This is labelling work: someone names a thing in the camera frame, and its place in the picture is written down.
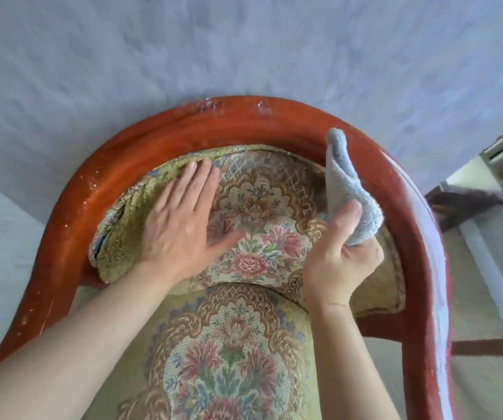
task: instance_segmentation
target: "gold fabric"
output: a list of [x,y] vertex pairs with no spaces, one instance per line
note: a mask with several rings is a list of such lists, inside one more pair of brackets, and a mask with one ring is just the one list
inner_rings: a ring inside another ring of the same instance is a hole
[[[248,234],[238,247],[203,273],[180,283],[171,294],[243,282],[274,289],[303,305],[302,263],[326,226],[324,169],[273,147],[205,150],[154,169],[125,192],[99,226],[89,257],[101,279],[112,283],[127,271],[138,253],[144,220],[165,184],[188,161],[205,157],[221,171],[209,239],[219,239],[234,227],[243,227]],[[353,295],[356,316],[404,308],[405,284],[393,238],[385,226],[377,237],[385,260]]]
[[168,296],[83,418],[321,419],[308,314],[253,284]]

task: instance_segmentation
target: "hand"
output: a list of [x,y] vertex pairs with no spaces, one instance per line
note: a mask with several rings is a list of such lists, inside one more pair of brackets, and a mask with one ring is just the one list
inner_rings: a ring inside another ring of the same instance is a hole
[[137,260],[171,286],[199,274],[246,235],[244,230],[235,230],[207,244],[206,226],[220,171],[208,159],[196,169],[197,164],[190,162],[181,177],[164,188],[146,220]]
[[306,256],[303,280],[309,310],[348,306],[354,290],[381,264],[383,250],[376,239],[343,246],[361,214],[362,206],[356,200],[344,204]]

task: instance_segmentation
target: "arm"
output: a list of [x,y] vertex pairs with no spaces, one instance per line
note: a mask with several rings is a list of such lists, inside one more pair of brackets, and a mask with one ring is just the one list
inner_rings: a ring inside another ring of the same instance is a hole
[[343,246],[361,212],[358,202],[343,206],[304,263],[321,414],[324,420],[399,420],[349,307],[354,289],[383,259],[376,239]]
[[208,160],[195,170],[190,163],[158,198],[128,273],[0,364],[0,420],[80,419],[172,286],[245,235],[237,230],[207,244],[220,174]]

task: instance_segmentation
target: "curved wooden frame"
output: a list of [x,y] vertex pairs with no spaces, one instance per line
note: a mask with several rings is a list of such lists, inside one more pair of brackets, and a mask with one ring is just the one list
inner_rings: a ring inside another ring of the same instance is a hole
[[282,98],[235,96],[173,108],[130,126],[95,151],[59,197],[31,280],[0,346],[0,361],[65,317],[78,285],[94,276],[87,248],[122,192],[179,155],[232,144],[267,144],[325,163],[325,133],[343,129],[365,188],[381,204],[406,280],[406,308],[372,315],[366,336],[402,342],[410,419],[450,419],[448,271],[441,236],[423,195],[365,134],[311,106]]

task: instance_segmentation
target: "folded towel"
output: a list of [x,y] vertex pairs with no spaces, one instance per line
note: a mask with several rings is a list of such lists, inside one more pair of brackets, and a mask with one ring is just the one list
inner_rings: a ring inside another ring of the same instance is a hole
[[362,188],[346,151],[345,133],[337,128],[327,132],[325,188],[330,218],[349,200],[356,199],[362,205],[360,222],[353,235],[346,240],[347,246],[358,245],[376,235],[383,223],[382,210],[370,193]]

